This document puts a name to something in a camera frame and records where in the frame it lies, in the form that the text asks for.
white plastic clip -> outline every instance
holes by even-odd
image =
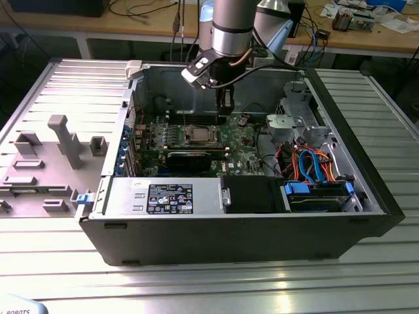
[[[143,62],[141,60],[128,61],[125,67],[125,76],[127,80],[133,79],[135,77],[135,74],[141,71],[142,63]]]

blue connector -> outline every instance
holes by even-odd
[[[126,154],[126,150],[125,149],[123,149],[123,148],[119,148],[118,149],[118,155],[125,156],[125,154]]]
[[[131,135],[132,130],[129,126],[124,126],[124,129],[123,129],[122,132],[123,132],[124,135]]]
[[[310,194],[307,183],[290,182],[285,185],[285,193],[289,194]]]
[[[113,171],[115,172],[116,175],[122,175],[124,173],[124,169],[120,166],[115,166]]]
[[[348,192],[349,192],[349,195],[354,195],[354,187],[352,186],[352,184],[351,183],[349,183],[349,182],[347,182],[346,184],[345,184],[345,186],[346,186],[346,189],[348,190]]]
[[[122,165],[124,163],[124,160],[122,159],[122,157],[121,156],[118,156],[117,157],[117,164],[118,165]]]
[[[94,202],[96,193],[79,194],[76,199],[77,205],[90,205]]]

wooden workbench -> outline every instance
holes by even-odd
[[[128,6],[147,3],[148,0],[126,0]],[[327,50],[329,52],[347,54],[374,54],[379,56],[405,56],[413,53],[419,45],[419,32],[399,34],[379,24],[372,32],[332,30],[332,19],[320,17],[321,7],[329,3],[328,0],[307,0],[308,10],[319,28],[331,32]],[[169,5],[170,0],[158,0],[153,5],[140,7],[136,12],[145,12]],[[76,38],[83,58],[91,58],[87,38],[122,39],[133,41],[164,41],[172,39],[172,23],[176,6],[162,9],[148,15],[149,25],[138,22],[126,16],[118,16],[109,10],[101,18],[86,18],[82,16],[65,16],[55,14],[15,13],[7,5],[9,12],[26,30],[40,35],[70,36]],[[124,1],[120,0],[113,6],[113,10],[126,13]],[[405,14],[419,14],[419,9],[407,7]],[[196,5],[185,6],[185,36],[186,43],[192,42],[196,36]],[[0,32],[18,30],[4,12],[0,14]],[[306,30],[300,27],[297,36],[286,41],[288,50],[301,51],[304,45],[310,44]]]

slotted metal surface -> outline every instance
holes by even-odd
[[[65,114],[68,130],[77,132],[82,142],[89,142],[92,136],[104,136],[109,141],[128,87],[125,67],[125,61],[66,59],[49,65],[27,101],[22,102],[25,108],[0,144],[0,177],[17,152],[12,143],[21,132],[36,132],[41,141],[58,140],[47,126],[52,114]]]
[[[418,130],[373,78],[358,71],[317,72],[400,208],[419,214]]]
[[[358,76],[350,80],[372,86]],[[379,116],[396,123],[393,109],[381,106],[386,110]],[[363,118],[359,111],[344,114]],[[371,143],[366,150],[377,160],[393,160],[387,154],[399,148],[408,160],[418,149],[413,136],[400,142],[366,135],[361,142]],[[1,219],[0,289],[40,300],[51,314],[418,313],[419,173],[380,172],[407,219],[381,238],[364,239],[339,260],[112,267],[71,218]]]

green motherboard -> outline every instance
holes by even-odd
[[[220,126],[169,124],[154,117],[137,126],[135,133],[138,177],[220,177],[222,175],[263,175],[255,148],[254,124],[239,126],[240,115],[227,117]],[[211,155],[207,171],[171,171],[170,152],[206,152]]]

